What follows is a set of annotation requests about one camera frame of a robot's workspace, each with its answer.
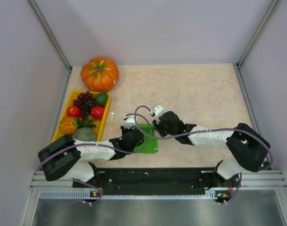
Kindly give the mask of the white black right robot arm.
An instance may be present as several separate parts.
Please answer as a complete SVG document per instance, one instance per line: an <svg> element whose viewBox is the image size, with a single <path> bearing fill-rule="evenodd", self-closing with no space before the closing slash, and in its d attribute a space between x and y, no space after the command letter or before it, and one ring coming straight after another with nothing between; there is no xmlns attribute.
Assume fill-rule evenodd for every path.
<svg viewBox="0 0 287 226"><path fill-rule="evenodd" d="M270 144L245 123L235 128L211 129L196 124L183 123L177 114L163 109L154 109L150 115L160 137L171 136L184 145L209 145L228 149L232 157L220 161L212 175L217 186L224 186L230 178L242 171L259 172Z"/></svg>

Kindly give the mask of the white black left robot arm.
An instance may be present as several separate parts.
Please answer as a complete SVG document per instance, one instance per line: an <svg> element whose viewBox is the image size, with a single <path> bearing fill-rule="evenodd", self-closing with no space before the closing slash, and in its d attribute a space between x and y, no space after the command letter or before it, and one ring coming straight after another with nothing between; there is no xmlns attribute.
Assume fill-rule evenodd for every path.
<svg viewBox="0 0 287 226"><path fill-rule="evenodd" d="M136 127L123 130L121 137L99 142L64 135L39 151L39 167L47 181L77 179L93 187L99 182L99 172L90 160L122 159L143 142L144 135Z"/></svg>

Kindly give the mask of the green paper box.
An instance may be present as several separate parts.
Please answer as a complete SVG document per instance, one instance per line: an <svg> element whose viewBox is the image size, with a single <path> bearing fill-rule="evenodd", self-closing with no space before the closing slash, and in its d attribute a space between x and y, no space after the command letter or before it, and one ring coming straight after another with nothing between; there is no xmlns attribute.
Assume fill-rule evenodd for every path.
<svg viewBox="0 0 287 226"><path fill-rule="evenodd" d="M154 126L148 126L147 124L139 124L140 128L147 134L154 136ZM134 149L134 152L144 154L156 154L158 152L158 140L144 136L144 142Z"/></svg>

